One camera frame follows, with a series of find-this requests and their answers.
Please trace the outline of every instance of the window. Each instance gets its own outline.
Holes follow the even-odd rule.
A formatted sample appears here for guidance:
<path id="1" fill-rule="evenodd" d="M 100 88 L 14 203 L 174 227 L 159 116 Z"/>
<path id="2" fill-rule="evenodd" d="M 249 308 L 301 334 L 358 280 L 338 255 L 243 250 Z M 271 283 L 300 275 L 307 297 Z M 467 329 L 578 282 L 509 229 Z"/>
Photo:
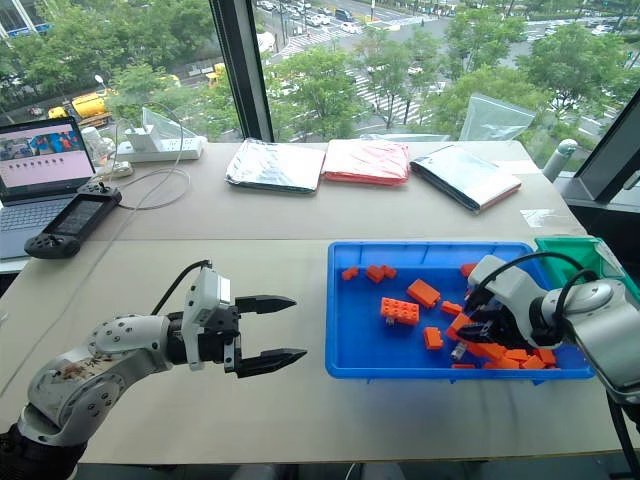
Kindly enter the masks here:
<path id="1" fill-rule="evenodd" d="M 142 105 L 170 117 L 161 104 L 210 142 L 242 140 L 207 0 L 0 0 L 0 24 L 2 124 L 73 115 L 115 140 Z"/>
<path id="2" fill-rule="evenodd" d="M 576 171 L 640 86 L 637 0 L 257 1 L 274 137 L 559 142 Z"/>

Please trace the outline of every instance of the handheld device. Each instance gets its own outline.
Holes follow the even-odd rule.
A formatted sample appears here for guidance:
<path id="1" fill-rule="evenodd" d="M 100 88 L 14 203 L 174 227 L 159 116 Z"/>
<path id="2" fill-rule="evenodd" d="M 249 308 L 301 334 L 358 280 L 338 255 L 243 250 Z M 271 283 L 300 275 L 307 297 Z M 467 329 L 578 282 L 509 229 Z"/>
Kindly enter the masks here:
<path id="1" fill-rule="evenodd" d="M 83 185 L 71 203 L 39 235 L 30 238 L 24 250 L 36 258 L 70 258 L 80 250 L 82 242 L 113 210 L 122 194 L 117 188 Z"/>

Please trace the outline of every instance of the orange lego brick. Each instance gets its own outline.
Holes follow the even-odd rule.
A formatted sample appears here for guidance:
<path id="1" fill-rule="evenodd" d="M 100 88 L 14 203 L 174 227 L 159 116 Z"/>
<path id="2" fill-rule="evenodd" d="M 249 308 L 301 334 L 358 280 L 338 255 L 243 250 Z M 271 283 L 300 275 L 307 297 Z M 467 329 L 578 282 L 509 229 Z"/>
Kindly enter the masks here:
<path id="1" fill-rule="evenodd" d="M 504 358 L 508 358 L 510 360 L 515 360 L 516 362 L 526 362 L 529 360 L 529 355 L 527 351 L 523 348 L 518 348 L 515 350 L 507 350 L 504 353 Z"/>
<path id="2" fill-rule="evenodd" d="M 380 267 L 371 265 L 367 268 L 367 277 L 374 283 L 380 283 L 384 278 L 384 271 Z"/>
<path id="3" fill-rule="evenodd" d="M 358 276 L 358 267 L 347 268 L 342 272 L 343 280 L 351 280 L 354 277 Z"/>
<path id="4" fill-rule="evenodd" d="M 389 265 L 383 265 L 380 268 L 382 269 L 384 276 L 387 278 L 396 278 L 396 275 L 398 274 L 398 271 L 395 268 L 391 268 Z"/>
<path id="5" fill-rule="evenodd" d="M 477 263 L 465 263 L 460 267 L 460 273 L 462 273 L 464 278 L 469 278 L 469 275 L 471 275 L 473 269 L 476 268 L 476 265 Z"/>
<path id="6" fill-rule="evenodd" d="M 476 343 L 473 344 L 471 349 L 467 347 L 467 350 L 478 357 L 486 357 L 496 364 L 500 362 L 504 353 L 507 351 L 506 348 L 497 343 Z"/>
<path id="7" fill-rule="evenodd" d="M 459 315 L 462 313 L 462 306 L 458 305 L 457 303 L 451 303 L 445 300 L 444 302 L 442 302 L 442 305 L 440 305 L 440 310 L 442 310 L 445 313 L 452 313 L 453 315 Z"/>
<path id="8" fill-rule="evenodd" d="M 464 313 L 461 313 L 455 318 L 451 325 L 449 325 L 449 328 L 447 328 L 445 335 L 452 340 L 460 340 L 460 338 L 458 337 L 458 330 L 460 329 L 460 327 L 463 327 L 464 325 L 468 325 L 470 323 L 473 322 L 469 319 L 469 317 L 467 317 Z"/>
<path id="9" fill-rule="evenodd" d="M 419 304 L 427 308 L 435 307 L 438 300 L 440 300 L 440 292 L 420 279 L 409 286 L 407 293 L 417 300 Z"/>
<path id="10" fill-rule="evenodd" d="M 422 334 L 424 335 L 424 343 L 427 346 L 427 350 L 440 350 L 444 345 L 440 330 L 436 327 L 427 327 Z"/>
<path id="11" fill-rule="evenodd" d="M 380 302 L 380 315 L 387 319 L 387 323 L 404 323 L 405 325 L 417 325 L 420 321 L 420 307 L 417 303 L 401 302 L 393 298 L 382 297 Z"/>
<path id="12" fill-rule="evenodd" d="M 544 368 L 544 363 L 537 356 L 531 355 L 529 360 L 520 364 L 520 367 L 525 370 L 540 370 L 541 368 Z"/>
<path id="13" fill-rule="evenodd" d="M 538 348 L 535 350 L 536 356 L 542 360 L 546 366 L 551 366 L 556 364 L 556 356 L 553 354 L 551 350 L 546 350 L 544 348 Z"/>

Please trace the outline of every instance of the power strip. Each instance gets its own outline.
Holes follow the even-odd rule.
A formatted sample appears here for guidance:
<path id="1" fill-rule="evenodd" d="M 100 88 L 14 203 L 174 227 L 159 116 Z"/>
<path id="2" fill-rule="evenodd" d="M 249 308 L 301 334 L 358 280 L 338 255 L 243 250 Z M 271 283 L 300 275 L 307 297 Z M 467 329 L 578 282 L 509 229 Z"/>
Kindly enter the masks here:
<path id="1" fill-rule="evenodd" d="M 197 160 L 200 158 L 206 141 L 205 137 L 185 138 L 182 142 L 180 160 Z M 126 160 L 131 163 L 175 161 L 180 151 L 180 139 L 170 138 L 161 140 L 161 142 L 161 152 L 136 152 L 131 142 L 122 142 L 118 145 L 117 159 L 119 162 Z"/>

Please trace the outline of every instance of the white robotic arm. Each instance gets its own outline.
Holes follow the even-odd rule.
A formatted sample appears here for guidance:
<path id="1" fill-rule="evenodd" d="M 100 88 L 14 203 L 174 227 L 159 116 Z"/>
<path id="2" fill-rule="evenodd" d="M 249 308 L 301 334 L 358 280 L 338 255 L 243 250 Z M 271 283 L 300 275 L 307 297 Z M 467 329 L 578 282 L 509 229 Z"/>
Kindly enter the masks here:
<path id="1" fill-rule="evenodd" d="M 184 312 L 156 315 L 177 284 L 193 268 L 200 274 L 190 286 Z M 187 267 L 153 315 L 116 317 L 95 328 L 85 343 L 47 363 L 33 378 L 29 403 L 16 425 L 0 435 L 0 480 L 69 477 L 87 441 L 131 385 L 144 377 L 188 363 L 224 363 L 238 377 L 285 367 L 306 351 L 281 348 L 243 359 L 240 315 L 270 313 L 295 305 L 285 297 L 236 298 L 229 280 L 208 262 Z"/>

